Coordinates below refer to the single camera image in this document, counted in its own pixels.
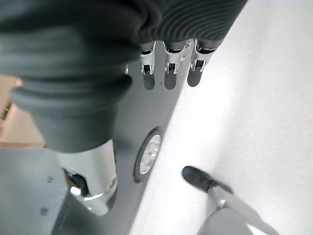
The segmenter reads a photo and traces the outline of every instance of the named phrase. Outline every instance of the white wall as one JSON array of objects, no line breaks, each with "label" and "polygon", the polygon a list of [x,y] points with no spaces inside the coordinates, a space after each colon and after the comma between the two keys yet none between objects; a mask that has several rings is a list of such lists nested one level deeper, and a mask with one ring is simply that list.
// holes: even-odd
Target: white wall
[{"label": "white wall", "polygon": [[281,235],[313,234],[313,1],[248,2],[200,85],[183,88],[132,235],[197,233],[207,198],[185,165]]}]

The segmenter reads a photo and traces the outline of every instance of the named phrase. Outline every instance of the gray surface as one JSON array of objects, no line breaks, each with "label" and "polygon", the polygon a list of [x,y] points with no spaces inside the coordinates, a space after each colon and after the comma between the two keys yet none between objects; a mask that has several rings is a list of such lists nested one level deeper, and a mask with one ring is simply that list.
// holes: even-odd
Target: gray surface
[{"label": "gray surface", "polygon": [[0,150],[1,235],[50,234],[65,194],[52,151]]},{"label": "gray surface", "polygon": [[279,234],[313,234],[312,12],[312,0],[247,2],[200,84],[182,88],[131,235],[199,230],[209,202],[182,180],[186,165]]}]

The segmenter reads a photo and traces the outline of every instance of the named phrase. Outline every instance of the robotic hand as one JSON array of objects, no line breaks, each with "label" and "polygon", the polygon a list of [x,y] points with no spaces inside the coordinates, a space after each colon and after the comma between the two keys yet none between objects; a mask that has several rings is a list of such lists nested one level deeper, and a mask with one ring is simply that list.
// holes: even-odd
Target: robotic hand
[{"label": "robotic hand", "polygon": [[175,88],[193,47],[188,84],[200,82],[246,0],[2,0],[0,72],[18,76],[12,91],[57,152],[70,192],[103,215],[114,202],[114,122],[139,59],[152,90],[155,41],[164,42],[164,85]]}]

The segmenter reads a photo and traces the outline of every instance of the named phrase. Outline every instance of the silver metal bracket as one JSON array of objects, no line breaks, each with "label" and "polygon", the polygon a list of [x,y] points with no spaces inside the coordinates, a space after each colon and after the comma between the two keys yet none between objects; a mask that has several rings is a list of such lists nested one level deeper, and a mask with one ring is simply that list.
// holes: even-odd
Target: silver metal bracket
[{"label": "silver metal bracket", "polygon": [[186,45],[179,51],[171,51],[167,48],[163,42],[165,51],[165,73],[169,74],[170,70],[174,70],[173,74],[178,72],[179,65],[187,56],[187,48],[192,44],[191,40],[188,40]]},{"label": "silver metal bracket", "polygon": [[190,68],[192,71],[196,70],[196,67],[200,68],[200,72],[203,72],[204,67],[207,65],[212,57],[212,54],[216,51],[216,48],[199,48],[198,40],[194,40],[194,49],[191,55]]},{"label": "silver metal bracket", "polygon": [[117,188],[113,141],[80,153],[57,153],[71,194],[90,212],[109,212]]},{"label": "silver metal bracket", "polygon": [[153,46],[148,51],[143,51],[140,55],[140,69],[142,75],[146,75],[146,72],[149,72],[150,75],[154,73],[155,69],[155,48],[156,42],[153,43]]}]

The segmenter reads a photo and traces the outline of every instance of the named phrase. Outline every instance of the circular led light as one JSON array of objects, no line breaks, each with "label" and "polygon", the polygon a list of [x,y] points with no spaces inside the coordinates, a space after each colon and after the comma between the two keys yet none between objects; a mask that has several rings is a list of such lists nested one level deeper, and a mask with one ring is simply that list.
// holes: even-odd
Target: circular led light
[{"label": "circular led light", "polygon": [[142,154],[139,172],[141,175],[147,174],[157,158],[157,154],[161,148],[161,135],[154,135]]}]

